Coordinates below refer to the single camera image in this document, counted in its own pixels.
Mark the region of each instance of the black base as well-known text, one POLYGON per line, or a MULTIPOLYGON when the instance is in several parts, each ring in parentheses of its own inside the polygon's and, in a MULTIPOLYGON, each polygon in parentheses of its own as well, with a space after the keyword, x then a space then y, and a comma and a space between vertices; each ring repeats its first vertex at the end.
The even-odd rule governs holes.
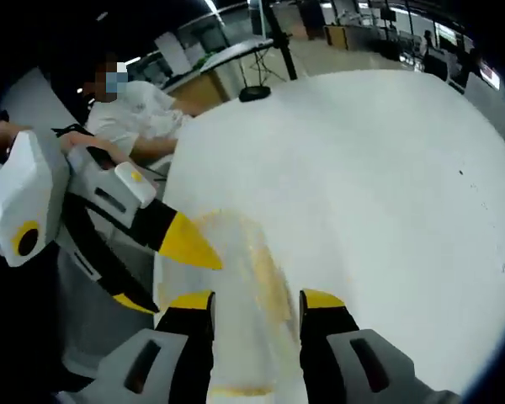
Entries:
POLYGON ((271 88, 265 86, 251 86, 245 87, 239 93, 239 100, 242 103, 248 103, 249 101, 256 101, 257 99, 267 98, 271 94, 271 88))

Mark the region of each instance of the white shirt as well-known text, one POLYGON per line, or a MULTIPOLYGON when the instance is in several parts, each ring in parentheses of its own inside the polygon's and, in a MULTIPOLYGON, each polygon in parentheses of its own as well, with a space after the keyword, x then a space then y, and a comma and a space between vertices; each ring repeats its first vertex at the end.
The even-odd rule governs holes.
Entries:
POLYGON ((172 109, 175 101, 149 82, 128 82, 115 101, 93 104, 86 129, 129 156, 138 136, 177 137, 177 129, 191 117, 172 109))

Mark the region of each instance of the desk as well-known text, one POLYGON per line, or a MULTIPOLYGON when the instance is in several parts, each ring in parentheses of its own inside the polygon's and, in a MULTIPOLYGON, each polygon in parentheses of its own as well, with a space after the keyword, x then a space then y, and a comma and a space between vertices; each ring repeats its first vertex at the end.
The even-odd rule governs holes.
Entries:
POLYGON ((226 48, 216 55, 213 55, 205 62, 200 69, 200 72, 209 72, 210 70, 213 70, 220 65, 224 65, 229 61, 239 59, 260 50, 262 51, 264 49, 268 49, 271 46, 273 46, 273 40, 266 40, 262 37, 244 40, 239 44, 235 44, 230 48, 226 48))
POLYGON ((341 297, 436 390, 463 393, 505 336, 505 143, 436 77, 340 72, 226 103, 183 128, 164 200, 257 221, 295 304, 341 297))

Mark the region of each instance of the floor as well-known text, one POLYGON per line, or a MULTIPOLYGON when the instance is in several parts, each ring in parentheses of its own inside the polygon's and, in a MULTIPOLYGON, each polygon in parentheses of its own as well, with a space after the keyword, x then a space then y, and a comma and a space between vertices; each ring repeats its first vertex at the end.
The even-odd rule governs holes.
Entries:
MULTIPOLYGON (((329 46, 325 40, 291 40, 290 52, 294 60, 298 77, 316 76, 332 72, 347 72, 368 69, 404 69, 398 61, 390 61, 374 52, 345 51, 329 46)), ((271 48, 264 57, 268 69, 288 80, 288 72, 279 50, 271 48)), ((247 82, 258 83, 258 72, 255 67, 254 55, 241 59, 247 82)), ((272 87, 282 80, 276 75, 270 75, 266 85, 272 87)))

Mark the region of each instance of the table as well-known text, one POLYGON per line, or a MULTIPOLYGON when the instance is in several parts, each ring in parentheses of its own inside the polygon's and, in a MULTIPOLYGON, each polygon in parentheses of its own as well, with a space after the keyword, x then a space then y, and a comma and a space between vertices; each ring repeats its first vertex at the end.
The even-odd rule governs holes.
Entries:
POLYGON ((264 39, 263 37, 251 38, 244 40, 239 44, 235 44, 222 50, 221 52, 213 55, 208 59, 205 64, 200 68, 201 73, 209 72, 220 65, 224 65, 229 61, 239 59, 241 57, 250 55, 252 53, 268 49, 273 46, 274 41, 271 39, 264 39))
POLYGON ((212 109, 164 201, 260 223, 295 304, 344 299, 436 390, 463 393, 505 337, 505 143, 436 77, 340 72, 212 109))

